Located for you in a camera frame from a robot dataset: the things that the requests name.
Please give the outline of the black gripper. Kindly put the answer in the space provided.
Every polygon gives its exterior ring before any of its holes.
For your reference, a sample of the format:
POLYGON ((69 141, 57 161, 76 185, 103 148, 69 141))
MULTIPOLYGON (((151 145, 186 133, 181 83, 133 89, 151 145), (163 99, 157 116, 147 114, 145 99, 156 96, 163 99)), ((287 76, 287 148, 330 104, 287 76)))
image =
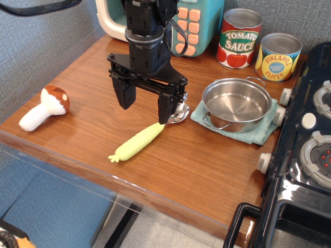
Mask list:
POLYGON ((129 54, 109 54, 110 71, 115 68, 123 69, 127 77, 112 77, 113 88, 117 100, 123 109, 128 109, 136 100, 136 86, 131 80, 137 79, 139 87, 157 94, 165 91, 165 86, 156 81, 168 83, 172 94, 162 93, 158 98, 158 117, 160 124, 166 124, 171 115, 175 113, 179 103, 178 97, 185 97, 186 77, 176 71, 171 63, 171 34, 154 36, 139 36, 126 33, 125 38, 129 44, 129 54))

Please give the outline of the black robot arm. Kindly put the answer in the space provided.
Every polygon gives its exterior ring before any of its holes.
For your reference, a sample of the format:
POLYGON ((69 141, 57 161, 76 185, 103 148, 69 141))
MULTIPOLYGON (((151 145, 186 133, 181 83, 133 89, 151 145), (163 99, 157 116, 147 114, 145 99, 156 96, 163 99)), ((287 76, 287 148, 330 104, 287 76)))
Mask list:
POLYGON ((109 54, 109 70, 118 102, 128 109, 136 100, 136 88, 158 95, 158 118, 166 124, 179 103, 187 98, 188 79, 171 65, 172 30, 177 1, 123 1, 128 54, 109 54))

